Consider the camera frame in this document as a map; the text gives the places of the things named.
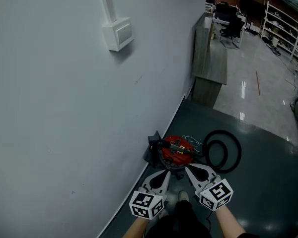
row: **glossy floor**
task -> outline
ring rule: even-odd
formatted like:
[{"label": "glossy floor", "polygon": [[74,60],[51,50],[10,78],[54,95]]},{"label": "glossy floor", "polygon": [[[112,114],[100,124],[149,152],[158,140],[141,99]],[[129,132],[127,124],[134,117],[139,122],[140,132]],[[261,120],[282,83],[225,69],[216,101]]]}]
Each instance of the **glossy floor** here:
[{"label": "glossy floor", "polygon": [[[227,179],[234,190],[228,208],[251,234],[261,238],[294,238],[298,234],[298,148],[286,140],[243,122],[222,112],[185,100],[180,107],[167,135],[186,135],[203,142],[214,130],[227,130],[239,141],[242,157],[237,168],[221,177]],[[209,140],[221,140],[228,149],[227,163],[223,169],[233,165],[237,157],[237,147],[229,137],[214,135]],[[223,149],[215,144],[210,149],[214,164],[223,158]],[[141,186],[145,178],[160,170],[148,166],[135,188]],[[188,192],[190,202],[198,220],[207,228],[206,217],[210,211],[199,204],[194,196],[194,187],[190,185],[185,172],[178,180],[172,174],[167,192],[166,209],[173,215],[181,190]],[[136,219],[129,207],[131,195],[126,200],[112,223],[101,238],[122,237]],[[209,218],[212,223],[213,238],[222,238],[220,226],[215,214]],[[158,221],[150,221],[148,230]]]},{"label": "glossy floor", "polygon": [[[211,45],[222,44],[216,38]],[[288,64],[289,55],[281,52],[281,57],[276,56],[259,36],[245,32],[241,48],[227,50],[227,85],[221,88],[214,109],[298,146],[298,123],[289,106],[298,86],[294,77],[298,63]]]}]

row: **white wall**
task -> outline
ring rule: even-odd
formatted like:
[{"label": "white wall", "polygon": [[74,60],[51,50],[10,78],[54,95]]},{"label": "white wall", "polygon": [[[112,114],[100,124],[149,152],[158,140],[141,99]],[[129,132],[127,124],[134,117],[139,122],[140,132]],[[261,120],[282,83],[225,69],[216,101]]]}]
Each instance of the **white wall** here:
[{"label": "white wall", "polygon": [[114,0],[135,41],[107,50],[100,0],[0,0],[0,238],[94,238],[191,83],[205,0]]}]

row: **white cube marker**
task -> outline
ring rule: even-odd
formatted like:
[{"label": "white cube marker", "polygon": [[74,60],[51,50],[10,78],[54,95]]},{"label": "white cube marker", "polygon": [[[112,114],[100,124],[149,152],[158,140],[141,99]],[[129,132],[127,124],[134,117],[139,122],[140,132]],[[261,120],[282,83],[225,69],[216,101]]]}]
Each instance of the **white cube marker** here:
[{"label": "white cube marker", "polygon": [[152,220],[164,208],[163,197],[134,191],[129,206],[134,216]]},{"label": "white cube marker", "polygon": [[215,211],[230,202],[232,195],[232,188],[226,179],[223,179],[212,187],[200,192],[200,204]]}]

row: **metal shelving unit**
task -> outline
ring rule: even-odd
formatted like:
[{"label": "metal shelving unit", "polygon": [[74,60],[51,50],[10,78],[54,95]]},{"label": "metal shelving unit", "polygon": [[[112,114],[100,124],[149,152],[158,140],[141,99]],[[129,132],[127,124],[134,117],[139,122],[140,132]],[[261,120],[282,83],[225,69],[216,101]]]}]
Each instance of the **metal shelving unit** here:
[{"label": "metal shelving unit", "polygon": [[[263,37],[264,31],[273,34],[279,39],[278,46],[291,54],[290,59],[292,59],[293,56],[298,58],[298,21],[277,7],[272,6],[268,1],[265,12],[264,23],[260,26],[261,38]],[[274,24],[272,20],[277,21],[278,25]],[[278,33],[270,29],[271,26],[278,28]]]}]

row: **black pants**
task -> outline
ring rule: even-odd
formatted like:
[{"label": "black pants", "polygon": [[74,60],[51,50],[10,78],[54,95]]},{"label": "black pants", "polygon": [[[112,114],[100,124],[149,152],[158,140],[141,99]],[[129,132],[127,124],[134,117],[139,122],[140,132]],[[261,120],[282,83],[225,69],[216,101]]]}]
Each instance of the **black pants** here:
[{"label": "black pants", "polygon": [[209,230],[198,221],[188,201],[178,202],[175,206],[175,214],[179,220],[179,231],[173,231],[174,219],[171,216],[165,216],[149,230],[146,238],[211,238]]}]

